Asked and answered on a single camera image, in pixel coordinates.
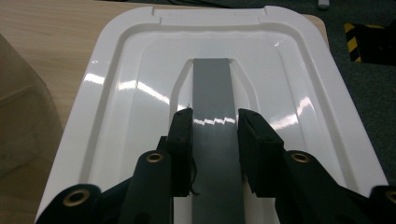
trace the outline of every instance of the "gray tape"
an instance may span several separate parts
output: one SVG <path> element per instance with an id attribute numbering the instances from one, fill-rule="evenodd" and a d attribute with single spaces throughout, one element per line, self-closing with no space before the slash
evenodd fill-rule
<path id="1" fill-rule="evenodd" d="M 194 59 L 193 224 L 245 223 L 233 85 L 228 59 Z"/>

